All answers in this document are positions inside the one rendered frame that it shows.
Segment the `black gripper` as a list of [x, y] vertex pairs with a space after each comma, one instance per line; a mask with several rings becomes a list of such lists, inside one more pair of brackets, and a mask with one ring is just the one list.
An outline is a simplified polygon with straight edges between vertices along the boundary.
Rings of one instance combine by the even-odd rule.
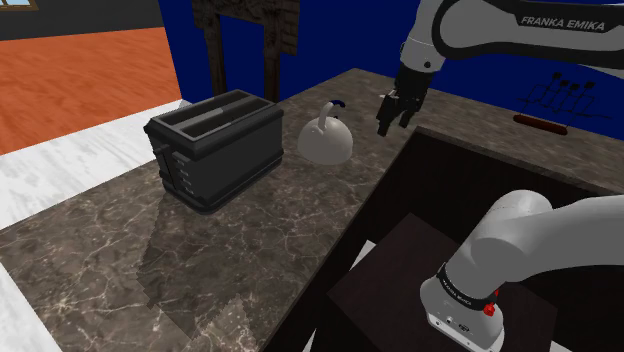
[[406, 128], [414, 114], [420, 111], [432, 80], [432, 73], [416, 71], [401, 64], [394, 81], [395, 94], [384, 96], [376, 115], [377, 134], [386, 136], [391, 122], [399, 114], [399, 108], [399, 126]]

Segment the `grey kettle with blue knob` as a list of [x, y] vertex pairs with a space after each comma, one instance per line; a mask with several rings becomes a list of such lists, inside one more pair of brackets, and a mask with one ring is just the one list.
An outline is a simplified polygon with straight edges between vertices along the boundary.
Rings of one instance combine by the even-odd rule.
[[319, 165], [342, 164], [352, 156], [354, 142], [349, 128], [337, 116], [329, 116], [334, 106], [345, 108], [346, 104], [341, 100], [328, 101], [298, 136], [298, 152]]

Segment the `black toaster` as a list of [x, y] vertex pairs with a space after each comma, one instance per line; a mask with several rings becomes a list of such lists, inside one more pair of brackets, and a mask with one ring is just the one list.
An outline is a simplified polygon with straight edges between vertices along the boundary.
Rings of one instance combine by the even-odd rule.
[[276, 103], [236, 89], [148, 121], [164, 189], [210, 214], [281, 163], [282, 118]]

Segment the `dark robot stand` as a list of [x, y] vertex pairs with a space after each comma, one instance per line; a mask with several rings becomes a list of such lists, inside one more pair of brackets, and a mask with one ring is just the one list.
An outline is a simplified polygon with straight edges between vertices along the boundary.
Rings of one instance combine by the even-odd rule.
[[[420, 286], [458, 244], [409, 214], [327, 292], [310, 352], [469, 352], [431, 327]], [[498, 297], [500, 352], [550, 352], [557, 309], [520, 284]]]

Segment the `dark wooden frame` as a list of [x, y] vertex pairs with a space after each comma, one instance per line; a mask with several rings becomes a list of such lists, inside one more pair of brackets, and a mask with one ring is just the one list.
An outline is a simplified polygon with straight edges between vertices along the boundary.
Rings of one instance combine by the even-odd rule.
[[264, 98], [280, 100], [280, 55], [297, 54], [300, 0], [191, 0], [195, 26], [204, 33], [212, 91], [227, 91], [221, 18], [263, 26]]

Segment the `framed wall picture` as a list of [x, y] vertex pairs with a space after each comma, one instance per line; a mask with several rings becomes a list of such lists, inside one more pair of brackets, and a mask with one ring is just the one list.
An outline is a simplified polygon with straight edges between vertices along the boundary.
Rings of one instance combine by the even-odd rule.
[[38, 11], [35, 0], [0, 0], [0, 11]]

